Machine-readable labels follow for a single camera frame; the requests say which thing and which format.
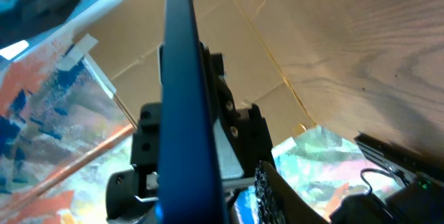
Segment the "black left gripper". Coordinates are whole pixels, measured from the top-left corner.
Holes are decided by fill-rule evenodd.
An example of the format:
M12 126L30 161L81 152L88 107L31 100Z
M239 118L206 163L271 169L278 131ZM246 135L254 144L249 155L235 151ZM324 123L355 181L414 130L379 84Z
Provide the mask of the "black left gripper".
M234 105L232 92L224 78L223 54L211 53L204 44L200 47L210 86L222 185L225 191L241 191L254 184L255 168L260 161L274 163L271 136L257 105L244 109ZM157 195L161 107L161 102L155 102L140 108L130 156L135 196Z

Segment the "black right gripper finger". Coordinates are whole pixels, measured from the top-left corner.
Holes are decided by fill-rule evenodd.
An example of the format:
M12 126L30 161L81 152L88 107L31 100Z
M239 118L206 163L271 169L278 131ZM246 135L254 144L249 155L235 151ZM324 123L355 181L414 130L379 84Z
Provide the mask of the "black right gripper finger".
M260 223L328 224L269 162L261 161L255 169L255 195Z

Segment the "blue Galaxy smartphone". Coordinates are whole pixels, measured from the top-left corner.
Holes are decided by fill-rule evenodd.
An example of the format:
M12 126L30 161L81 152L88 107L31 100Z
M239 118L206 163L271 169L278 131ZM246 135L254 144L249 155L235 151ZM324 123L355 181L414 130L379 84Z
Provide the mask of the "blue Galaxy smartphone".
M165 0L161 223L227 223L193 0Z

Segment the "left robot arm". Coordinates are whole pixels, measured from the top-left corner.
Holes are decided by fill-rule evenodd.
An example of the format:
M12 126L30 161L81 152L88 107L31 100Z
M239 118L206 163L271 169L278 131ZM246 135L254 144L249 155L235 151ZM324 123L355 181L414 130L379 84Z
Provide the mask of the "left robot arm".
M257 105L238 109L226 84L222 53L201 47L213 112L216 150L227 204L253 185L261 161L273 162L272 141ZM106 187L108 223L145 223L157 201L160 102L141 106L130 153L131 169L113 173Z

